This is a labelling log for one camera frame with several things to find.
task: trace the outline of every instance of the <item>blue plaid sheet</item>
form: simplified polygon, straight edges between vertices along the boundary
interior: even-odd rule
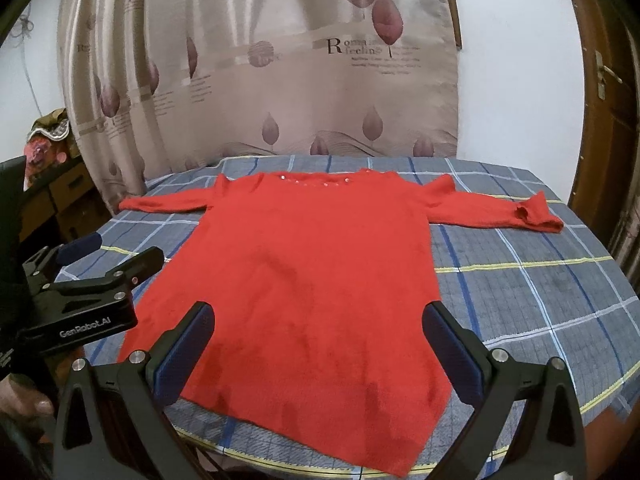
[[[238,157],[225,159],[215,168],[156,179],[149,183],[148,194],[209,187],[221,173],[240,178],[260,171],[350,173],[360,168],[396,171],[418,184],[449,173],[459,190],[506,200],[526,199],[543,190],[553,213],[566,224],[560,234],[431,225],[442,301],[489,348],[499,346],[516,359],[537,363],[562,357],[574,380],[585,424],[610,405],[621,416],[629,413],[640,396],[640,302],[596,237],[529,171],[444,158]],[[62,279],[102,276],[151,246],[160,247],[169,259],[200,216],[197,212],[123,212],[100,229],[101,250],[63,269]],[[135,301],[152,281],[135,291]],[[115,361],[123,338],[119,334],[87,345],[92,364]],[[410,476],[423,477],[433,469],[471,412],[453,393]],[[512,410],[483,474],[493,472],[504,457],[521,412],[522,405]],[[166,413],[185,437],[281,478],[387,476],[183,399]]]

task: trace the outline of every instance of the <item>wooden door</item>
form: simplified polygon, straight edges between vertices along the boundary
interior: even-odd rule
[[[569,206],[605,245],[634,171],[638,98],[631,43],[609,0],[573,0],[585,75],[584,131]]]

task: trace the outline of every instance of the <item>blue gripper pad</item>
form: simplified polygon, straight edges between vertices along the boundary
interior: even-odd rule
[[[173,330],[164,332],[149,351],[146,382],[161,407],[178,400],[215,327],[212,307],[195,303]]]
[[[102,237],[100,233],[91,233],[83,236],[59,248],[56,254],[56,263],[60,266],[68,266],[84,258],[88,254],[100,249],[102,245]]]
[[[478,408],[484,399],[482,370],[431,303],[422,313],[422,331],[460,400]]]

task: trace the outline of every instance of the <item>finger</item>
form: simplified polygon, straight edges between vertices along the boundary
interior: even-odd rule
[[[2,408],[16,419],[53,414],[53,404],[44,394],[12,380],[8,376],[0,383]]]

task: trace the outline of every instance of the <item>door handle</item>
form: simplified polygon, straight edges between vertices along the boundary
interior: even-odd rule
[[[598,67],[598,97],[603,101],[607,97],[607,81],[606,79],[604,79],[605,73],[612,76],[612,78],[615,79],[617,82],[619,82],[621,85],[628,86],[624,81],[622,81],[622,78],[618,74],[613,72],[612,69],[610,69],[607,65],[604,64],[604,61],[602,59],[602,54],[597,50],[596,50],[596,65]]]

